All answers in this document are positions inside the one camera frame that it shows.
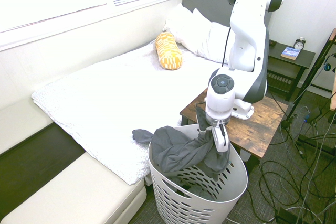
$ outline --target yellow pillow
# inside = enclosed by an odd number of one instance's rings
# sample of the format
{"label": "yellow pillow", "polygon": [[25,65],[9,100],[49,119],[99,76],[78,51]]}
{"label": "yellow pillow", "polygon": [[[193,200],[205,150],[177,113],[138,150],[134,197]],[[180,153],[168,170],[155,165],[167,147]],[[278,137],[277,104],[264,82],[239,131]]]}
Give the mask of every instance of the yellow pillow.
{"label": "yellow pillow", "polygon": [[156,38],[155,45],[160,64],[163,68],[169,70],[180,68],[182,64],[181,52],[171,33],[161,33]]}

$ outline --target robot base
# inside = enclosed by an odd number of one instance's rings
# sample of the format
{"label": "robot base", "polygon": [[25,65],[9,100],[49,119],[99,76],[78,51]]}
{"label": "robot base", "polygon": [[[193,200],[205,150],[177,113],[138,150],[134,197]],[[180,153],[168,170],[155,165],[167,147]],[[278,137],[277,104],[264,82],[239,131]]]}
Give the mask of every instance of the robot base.
{"label": "robot base", "polygon": [[247,102],[243,102],[240,99],[235,99],[233,108],[231,110],[231,116],[242,120],[249,119],[254,113],[254,107]]}

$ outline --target white blanket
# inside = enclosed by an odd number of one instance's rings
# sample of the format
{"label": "white blanket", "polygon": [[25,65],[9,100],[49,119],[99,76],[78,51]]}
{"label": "white blanket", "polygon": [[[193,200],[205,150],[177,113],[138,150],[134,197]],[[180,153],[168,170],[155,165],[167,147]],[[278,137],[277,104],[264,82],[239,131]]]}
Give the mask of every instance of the white blanket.
{"label": "white blanket", "polygon": [[132,130],[179,126],[180,111],[221,66],[179,48],[178,70],[160,66],[151,42],[46,85],[32,98],[92,157],[132,185],[150,173],[148,145],[136,143]]}

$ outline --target black shelf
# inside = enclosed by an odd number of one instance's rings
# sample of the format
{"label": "black shelf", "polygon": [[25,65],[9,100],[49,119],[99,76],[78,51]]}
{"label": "black shelf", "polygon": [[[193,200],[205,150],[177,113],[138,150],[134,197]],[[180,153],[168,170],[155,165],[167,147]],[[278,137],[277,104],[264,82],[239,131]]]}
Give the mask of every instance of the black shelf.
{"label": "black shelf", "polygon": [[315,53],[309,52],[306,50],[301,50],[299,56],[296,60],[287,59],[281,56],[282,52],[287,46],[285,44],[276,43],[274,47],[269,47],[268,57],[273,58],[287,64],[291,64],[300,68],[299,72],[296,74],[295,78],[290,76],[285,76],[284,74],[280,74],[271,70],[267,71],[267,83],[268,88],[272,91],[278,92],[284,95],[286,101],[289,101],[295,87],[297,86],[299,80],[302,77],[303,72],[309,68]]}

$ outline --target book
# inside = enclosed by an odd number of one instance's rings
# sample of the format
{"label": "book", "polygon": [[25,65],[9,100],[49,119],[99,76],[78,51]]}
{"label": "book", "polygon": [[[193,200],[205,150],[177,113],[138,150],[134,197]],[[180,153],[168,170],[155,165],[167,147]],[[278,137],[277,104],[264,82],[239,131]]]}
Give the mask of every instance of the book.
{"label": "book", "polygon": [[299,55],[299,53],[300,53],[299,49],[295,49],[295,48],[291,48],[291,47],[286,47],[284,49],[284,51],[282,52],[281,56],[285,57],[287,59],[296,60],[296,58]]}

